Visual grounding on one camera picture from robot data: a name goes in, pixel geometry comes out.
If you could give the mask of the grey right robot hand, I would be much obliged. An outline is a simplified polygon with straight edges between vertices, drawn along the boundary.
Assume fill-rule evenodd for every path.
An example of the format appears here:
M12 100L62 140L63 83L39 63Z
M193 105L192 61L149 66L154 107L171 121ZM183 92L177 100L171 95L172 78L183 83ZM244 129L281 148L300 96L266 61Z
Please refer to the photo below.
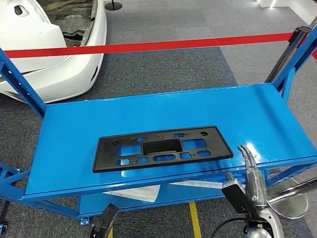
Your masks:
M243 188L232 174L227 173L227 181L223 185L222 192L237 213L257 216L260 210L267 207L265 179L248 148L242 144L238 149L245 161L245 187Z

